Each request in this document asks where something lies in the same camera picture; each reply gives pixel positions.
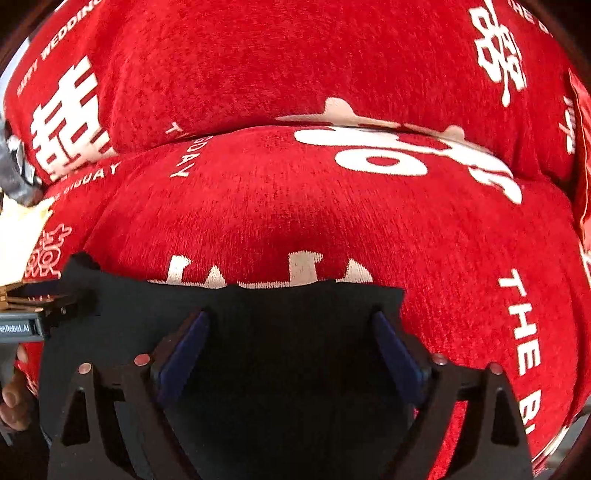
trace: red cushion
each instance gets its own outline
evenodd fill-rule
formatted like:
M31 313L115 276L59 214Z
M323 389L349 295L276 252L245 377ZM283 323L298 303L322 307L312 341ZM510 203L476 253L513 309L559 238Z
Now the red cushion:
M513 0L69 0L33 40L6 106L46 182L111 147L280 124L340 98L390 126L458 125L516 175L563 185L569 67ZM66 168L49 166L52 154Z
M101 160L50 189L60 196L45 230L71 232L37 255L59 251L59 260L27 278L49 266L48 277L59 275L85 249L104 270L140 280L403 287L403 322L431 352L503 365L537 455L589 393L591 291L571 205L549 181L479 168L505 168L489 155L463 164L462 148L421 135L259 127ZM516 330L520 314L535 328Z

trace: white chinese character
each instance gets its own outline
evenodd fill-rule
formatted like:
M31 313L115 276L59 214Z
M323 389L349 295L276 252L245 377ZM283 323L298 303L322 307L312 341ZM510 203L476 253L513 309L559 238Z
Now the white chinese character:
M72 227L59 224L55 230L43 230L37 248L33 250L27 267L25 278L46 277L49 274L61 278L61 271L56 267L61 259L61 248L64 239L72 234Z
M472 16L472 24L482 34L482 38L474 41L478 50L478 65L486 70L493 82L504 83L502 102L507 107L511 101L509 77L513 80L518 92L527 86L525 74L521 68L521 51L509 29L499 25L492 0L484 0L484 2L488 10L484 7L468 10Z
M574 103L570 98L563 97L563 99L566 104L566 110L564 111L564 123L566 123L566 126L558 123L558 128L566 134L566 152L569 155L574 155L576 151L575 130L577 127L577 120L574 115Z
M101 152L108 146L110 138L99 124L98 97L95 94L82 103L98 85L95 74L76 85L89 70L90 61L84 57L59 80L59 87L51 100L33 112L31 133L36 134L33 148L40 148L35 154L37 161L52 180L86 162L116 155L112 147Z

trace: finger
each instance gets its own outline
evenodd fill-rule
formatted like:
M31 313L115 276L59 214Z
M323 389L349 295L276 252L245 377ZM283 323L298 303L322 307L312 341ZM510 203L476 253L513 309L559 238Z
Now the finger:
M27 379L25 375L16 370L12 381L2 389L2 398L9 408L14 408L21 403L28 403L30 392L27 389Z
M27 354L27 351L22 345L18 346L17 358L24 364L26 364L29 361L29 355Z
M0 405L0 419L10 428L19 432L26 430L31 424L31 414L26 403L8 408L4 403Z

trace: red pillow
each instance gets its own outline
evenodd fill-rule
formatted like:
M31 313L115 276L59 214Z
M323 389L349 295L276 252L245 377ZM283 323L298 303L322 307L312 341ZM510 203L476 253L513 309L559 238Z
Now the red pillow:
M115 151L297 119L454 125L515 175L570 181L570 63L526 9L363 5L69 0L20 62L7 115L46 183Z
M591 291L568 198L453 141L250 128L105 159L50 193L61 195L46 232L71 233L32 257L29 279L58 275L84 249L139 280L402 287L402 320L431 352L503 365L532 456L590 393ZM460 409L433 478L461 422Z

